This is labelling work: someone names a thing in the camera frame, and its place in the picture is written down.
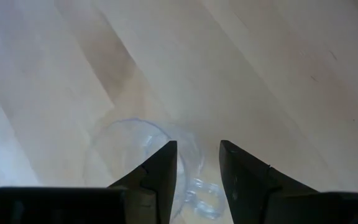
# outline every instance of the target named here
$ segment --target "clear glass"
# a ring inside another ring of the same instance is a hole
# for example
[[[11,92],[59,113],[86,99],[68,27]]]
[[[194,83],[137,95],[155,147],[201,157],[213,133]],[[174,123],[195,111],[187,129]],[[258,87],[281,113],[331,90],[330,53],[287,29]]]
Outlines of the clear glass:
[[[171,220],[185,203],[199,215],[215,219],[223,208],[198,200],[194,189],[205,190],[224,201],[224,194],[214,184],[195,179],[203,167],[203,153],[194,135],[173,124],[155,124],[137,118],[113,122],[94,140],[86,155],[84,180],[88,187],[106,187],[135,169],[169,140],[178,143],[177,184]]]

